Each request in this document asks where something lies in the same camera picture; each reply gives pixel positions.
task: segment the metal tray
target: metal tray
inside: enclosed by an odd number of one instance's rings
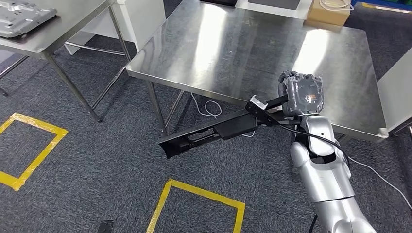
[[[56,9],[39,9],[35,4],[16,0],[0,0],[0,36],[25,34],[56,15]]]

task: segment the yellow tape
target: yellow tape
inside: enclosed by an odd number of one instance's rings
[[[238,211],[236,213],[235,227],[233,228],[233,233],[240,233],[242,222],[243,222],[244,209],[245,209],[245,204],[243,202],[233,200],[233,199],[221,196],[216,193],[212,193],[210,191],[192,186],[187,183],[175,181],[173,179],[169,179],[166,182],[165,187],[163,188],[163,192],[160,195],[159,203],[157,204],[157,207],[153,213],[152,219],[150,220],[146,233],[154,232],[157,220],[160,217],[160,213],[162,212],[163,206],[165,205],[167,196],[169,195],[170,188],[172,186],[237,208]]]
[[[41,151],[41,153],[33,160],[33,162],[26,168],[26,170],[20,175],[20,177],[16,178],[0,171],[0,183],[12,187],[15,191],[18,191],[21,186],[24,185],[24,183],[30,177],[36,167],[38,167],[50,153],[50,151],[52,151],[54,147],[56,147],[57,143],[59,143],[60,140],[62,140],[62,138],[66,136],[68,131],[41,120],[37,120],[19,113],[14,113],[4,124],[0,126],[0,134],[4,132],[4,130],[7,129],[7,127],[9,127],[15,120],[56,134],[56,137],[43,149],[43,151]]]
[[[153,217],[150,220],[146,233],[153,233],[155,231],[157,220],[159,219],[163,206],[166,203],[166,198],[169,195],[171,185],[172,185],[172,179],[168,180],[165,184],[165,187],[163,188],[163,192],[160,195],[159,204],[157,204],[157,207],[154,210]]]

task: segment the cardboard box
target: cardboard box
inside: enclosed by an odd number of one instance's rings
[[[320,6],[320,0],[313,0],[312,5],[308,11],[309,21],[317,21],[322,23],[329,23],[334,25],[343,26],[349,17],[350,6],[347,6],[346,11],[329,11]]]

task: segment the white cable on floor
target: white cable on floor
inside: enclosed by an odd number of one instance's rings
[[[363,164],[363,163],[360,163],[360,162],[352,159],[352,158],[349,157],[349,156],[348,156],[348,158],[349,158],[350,160],[352,160],[353,162],[359,164],[359,165],[362,165],[362,166],[365,166],[365,167],[371,169],[375,174],[377,174],[377,175],[379,176],[379,178],[381,178],[383,181],[385,181],[387,184],[389,184],[392,188],[394,188],[394,190],[398,191],[398,193],[400,193],[400,194],[402,195],[403,199],[405,199],[405,201],[406,201],[406,203],[408,204],[409,208],[412,210],[412,206],[411,206],[411,204],[409,204],[408,199],[406,199],[405,195],[404,195],[397,187],[395,187],[395,186],[393,186],[391,183],[389,183],[385,178],[383,178],[381,175],[379,175],[379,173],[377,173],[377,172],[376,172],[373,168],[371,168],[370,166],[368,166],[368,165],[366,165],[366,164]]]
[[[343,3],[343,5],[336,5],[330,3],[331,0],[320,0],[319,5],[328,10],[328,11],[353,11],[354,8],[350,4],[350,0],[338,0]]]
[[[193,98],[193,100],[194,100],[194,103],[196,104],[197,111],[200,113],[200,115],[203,115],[203,116],[206,116],[206,117],[214,117],[215,119],[217,119],[217,116],[219,116],[220,114],[222,114],[222,108],[220,107],[220,105],[219,105],[217,102],[212,101],[212,100],[208,100],[208,101],[205,103],[205,110],[206,110],[206,112],[207,112],[208,114],[202,113],[202,112],[200,111],[200,109],[199,109],[199,105],[197,104],[196,98],[194,97],[193,93],[190,93],[190,94],[192,95],[192,98]],[[220,112],[219,112],[218,114],[213,114],[213,113],[211,113],[211,112],[207,109],[207,104],[210,103],[210,102],[211,102],[211,103],[214,103],[214,104],[216,104],[216,105],[218,106],[218,108],[219,108],[219,110],[220,110]],[[254,135],[255,135],[255,131],[253,131],[253,134],[252,134],[252,135],[242,134],[242,136],[245,136],[245,137],[253,137]]]

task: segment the table surface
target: table surface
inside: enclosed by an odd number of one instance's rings
[[[362,30],[183,0],[127,66],[129,75],[244,106],[278,97],[284,70],[320,75],[336,132],[388,136]]]
[[[30,0],[29,2],[36,4],[39,8],[57,9],[56,17],[23,37],[0,38],[0,49],[43,58],[44,51],[54,52],[113,1]]]

